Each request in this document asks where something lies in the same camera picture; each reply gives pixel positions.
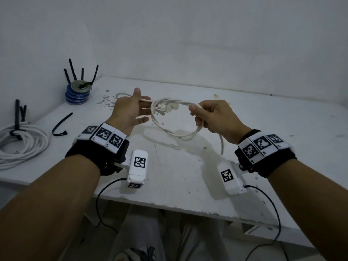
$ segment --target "forearm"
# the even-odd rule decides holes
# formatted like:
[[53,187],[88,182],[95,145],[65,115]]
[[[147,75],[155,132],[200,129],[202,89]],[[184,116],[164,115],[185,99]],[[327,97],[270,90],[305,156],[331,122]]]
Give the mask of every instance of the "forearm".
[[63,159],[0,212],[5,260],[55,260],[80,222],[98,184],[98,167],[83,157]]
[[348,245],[348,191],[345,188],[295,159],[278,167],[268,180],[326,260],[345,256]]

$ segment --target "hand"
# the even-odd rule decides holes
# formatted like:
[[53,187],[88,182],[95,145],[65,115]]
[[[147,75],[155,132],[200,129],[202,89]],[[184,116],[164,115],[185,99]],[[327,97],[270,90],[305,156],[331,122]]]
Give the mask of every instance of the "hand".
[[190,105],[191,115],[195,115],[197,126],[208,128],[212,133],[222,135],[228,142],[238,144],[240,139],[250,132],[251,128],[244,125],[225,100],[204,100],[202,107]]
[[141,98],[151,100],[148,96],[141,96],[139,88],[134,89],[131,97],[118,98],[113,107],[112,115],[106,120],[106,123],[130,136],[134,126],[146,123],[149,120],[148,117],[137,119],[137,116],[151,114],[150,109],[147,109],[150,108],[151,103],[141,102]]

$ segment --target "qr code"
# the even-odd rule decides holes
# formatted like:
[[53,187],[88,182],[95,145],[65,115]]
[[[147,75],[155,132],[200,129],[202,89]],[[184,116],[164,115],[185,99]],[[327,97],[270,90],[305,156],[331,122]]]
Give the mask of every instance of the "qr code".
[[110,132],[109,130],[101,127],[99,129],[99,131],[95,134],[95,136],[99,136],[100,138],[104,139],[104,140],[108,140],[109,137],[111,136],[112,132]]
[[275,144],[279,144],[284,142],[277,135],[267,135],[269,139],[271,139]]
[[134,167],[145,168],[145,158],[135,157]]
[[228,182],[230,180],[233,180],[233,176],[232,176],[230,169],[221,172],[221,175],[222,175],[224,182]]
[[257,151],[257,149],[252,144],[243,148],[242,151],[249,159],[259,153],[259,151]]
[[272,145],[265,136],[261,136],[259,137],[258,139],[255,139],[253,141],[255,143],[255,145],[260,149],[264,149],[264,148],[267,148],[269,147],[270,145]]
[[89,126],[81,134],[91,134],[96,128],[97,126]]
[[122,141],[123,141],[123,138],[119,137],[116,134],[113,134],[109,140],[109,143],[119,148],[120,145],[122,144]]
[[128,185],[129,188],[136,188],[136,189],[140,188],[141,186],[142,184],[137,184],[137,183],[130,183]]

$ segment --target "white pants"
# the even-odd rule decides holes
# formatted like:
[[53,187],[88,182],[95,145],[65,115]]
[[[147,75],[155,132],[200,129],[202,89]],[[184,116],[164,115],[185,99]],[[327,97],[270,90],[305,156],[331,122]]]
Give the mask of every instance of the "white pants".
[[[222,241],[222,226],[212,218],[182,215],[181,238],[177,251],[178,261],[228,261]],[[115,239],[108,261],[113,261],[122,250],[153,246],[156,260],[165,261],[158,209],[131,205]]]

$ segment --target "person's left hand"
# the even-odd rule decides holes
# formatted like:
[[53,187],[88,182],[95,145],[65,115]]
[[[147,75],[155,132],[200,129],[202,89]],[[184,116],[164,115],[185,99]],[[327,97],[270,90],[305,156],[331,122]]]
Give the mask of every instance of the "person's left hand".
[[148,96],[141,96],[139,88],[134,89],[133,96],[120,97],[117,99],[112,111],[112,115],[105,123],[117,128],[127,136],[133,131],[133,127],[141,123],[146,123],[149,118],[138,118],[140,115],[150,115],[151,103],[141,101],[141,98],[151,100]]

